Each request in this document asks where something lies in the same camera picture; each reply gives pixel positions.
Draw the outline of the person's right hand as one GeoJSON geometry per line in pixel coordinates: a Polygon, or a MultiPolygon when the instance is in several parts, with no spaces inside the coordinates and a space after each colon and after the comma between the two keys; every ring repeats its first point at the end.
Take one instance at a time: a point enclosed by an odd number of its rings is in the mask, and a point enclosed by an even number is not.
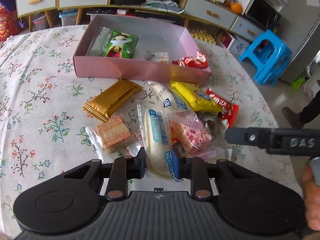
{"type": "Polygon", "coordinates": [[[320,189],[316,185],[313,177],[313,171],[306,163],[302,171],[302,182],[304,189],[304,202],[305,202],[305,216],[308,227],[312,230],[319,231],[320,229],[320,189]]]}

